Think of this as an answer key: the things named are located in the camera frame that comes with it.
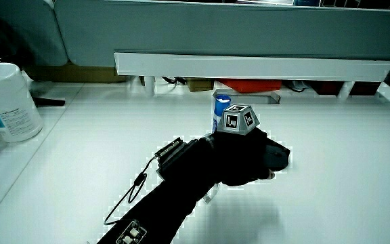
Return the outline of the person's left hand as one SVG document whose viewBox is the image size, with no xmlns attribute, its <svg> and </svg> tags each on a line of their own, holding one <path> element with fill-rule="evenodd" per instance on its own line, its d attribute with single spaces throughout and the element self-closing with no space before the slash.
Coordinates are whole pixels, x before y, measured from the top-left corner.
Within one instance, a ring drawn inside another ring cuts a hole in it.
<svg viewBox="0 0 390 244">
<path fill-rule="evenodd" d="M 275 177 L 264 158 L 267 155 L 267 134 L 258 128 L 258 124 L 249 105 L 232 104 L 223 110 L 213 140 L 224 184 L 239 186 Z"/>
</svg>

